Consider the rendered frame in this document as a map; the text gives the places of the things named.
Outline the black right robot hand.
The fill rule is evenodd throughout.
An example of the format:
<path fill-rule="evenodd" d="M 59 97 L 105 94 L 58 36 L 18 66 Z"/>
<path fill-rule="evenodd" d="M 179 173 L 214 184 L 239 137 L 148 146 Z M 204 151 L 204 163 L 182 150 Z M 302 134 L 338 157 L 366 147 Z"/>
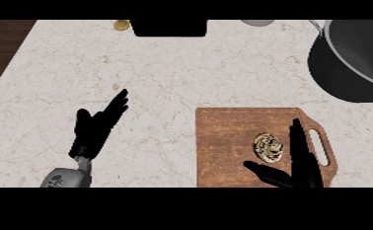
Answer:
<path fill-rule="evenodd" d="M 277 188 L 322 188 L 323 180 L 319 163 L 314 154 L 310 152 L 305 131 L 298 118 L 294 119 L 291 125 L 291 156 L 291 174 L 252 161 L 245 161 L 244 166 L 264 183 Z"/>

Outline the black appliance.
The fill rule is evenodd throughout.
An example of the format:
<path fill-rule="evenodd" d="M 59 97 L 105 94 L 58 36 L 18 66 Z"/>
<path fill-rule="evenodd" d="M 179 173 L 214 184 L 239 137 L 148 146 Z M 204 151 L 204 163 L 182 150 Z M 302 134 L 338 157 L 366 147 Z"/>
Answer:
<path fill-rule="evenodd" d="M 207 20 L 131 20 L 134 34 L 142 38 L 201 38 Z"/>

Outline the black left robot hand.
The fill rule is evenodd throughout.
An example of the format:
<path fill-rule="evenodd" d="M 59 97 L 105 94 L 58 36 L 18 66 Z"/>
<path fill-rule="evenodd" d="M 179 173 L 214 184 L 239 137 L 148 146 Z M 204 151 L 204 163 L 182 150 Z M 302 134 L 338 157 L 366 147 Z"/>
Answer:
<path fill-rule="evenodd" d="M 87 109 L 80 109 L 75 114 L 74 134 L 68 156 L 75 159 L 84 157 L 93 160 L 105 145 L 111 129 L 129 110 L 129 90 L 124 89 L 112 99 L 103 111 L 95 115 Z"/>

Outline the brown wooden cutting board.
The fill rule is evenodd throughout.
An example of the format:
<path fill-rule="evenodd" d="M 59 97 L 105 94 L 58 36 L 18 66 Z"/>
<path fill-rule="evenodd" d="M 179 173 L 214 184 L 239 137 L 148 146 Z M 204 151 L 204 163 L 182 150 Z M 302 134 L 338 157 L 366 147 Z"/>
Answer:
<path fill-rule="evenodd" d="M 282 160 L 273 168 L 292 173 L 291 125 L 301 121 L 310 152 L 316 153 L 310 131 L 314 130 L 328 165 L 319 165 L 323 186 L 330 186 L 338 164 L 326 132 L 320 124 L 300 108 L 198 108 L 195 111 L 196 133 L 196 185 L 210 188 L 270 188 L 245 168 L 244 162 L 270 165 L 254 150 L 254 140 L 261 133 L 272 133 L 283 143 Z"/>

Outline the dark grey pot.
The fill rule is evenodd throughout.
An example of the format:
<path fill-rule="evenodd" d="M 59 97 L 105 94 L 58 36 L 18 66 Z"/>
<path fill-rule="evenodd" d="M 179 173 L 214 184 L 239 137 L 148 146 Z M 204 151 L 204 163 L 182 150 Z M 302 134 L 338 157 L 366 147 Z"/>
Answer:
<path fill-rule="evenodd" d="M 322 89 L 350 103 L 373 103 L 373 20 L 326 20 L 308 57 Z"/>

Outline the pale grey round object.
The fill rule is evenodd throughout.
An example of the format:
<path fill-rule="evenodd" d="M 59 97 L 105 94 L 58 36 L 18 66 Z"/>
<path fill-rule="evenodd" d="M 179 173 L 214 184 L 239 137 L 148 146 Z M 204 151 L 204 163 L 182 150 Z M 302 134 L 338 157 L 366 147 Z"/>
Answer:
<path fill-rule="evenodd" d="M 267 27 L 274 23 L 274 20 L 241 20 L 248 26 Z"/>

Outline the small golden round object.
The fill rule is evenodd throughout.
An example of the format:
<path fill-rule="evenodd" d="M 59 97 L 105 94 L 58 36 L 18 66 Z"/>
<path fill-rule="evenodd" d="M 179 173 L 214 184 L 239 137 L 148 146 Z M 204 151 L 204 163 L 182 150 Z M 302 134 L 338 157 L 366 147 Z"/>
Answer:
<path fill-rule="evenodd" d="M 129 20 L 117 20 L 114 22 L 114 29 L 117 31 L 126 31 L 130 28 L 130 21 Z"/>

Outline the cupcake with pale frosting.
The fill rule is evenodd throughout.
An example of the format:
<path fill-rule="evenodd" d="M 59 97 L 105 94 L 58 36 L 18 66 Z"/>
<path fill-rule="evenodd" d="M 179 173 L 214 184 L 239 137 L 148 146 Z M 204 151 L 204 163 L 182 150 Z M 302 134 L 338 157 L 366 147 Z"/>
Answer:
<path fill-rule="evenodd" d="M 283 143 L 272 133 L 260 133 L 254 139 L 254 151 L 267 163 L 276 163 L 283 157 Z"/>

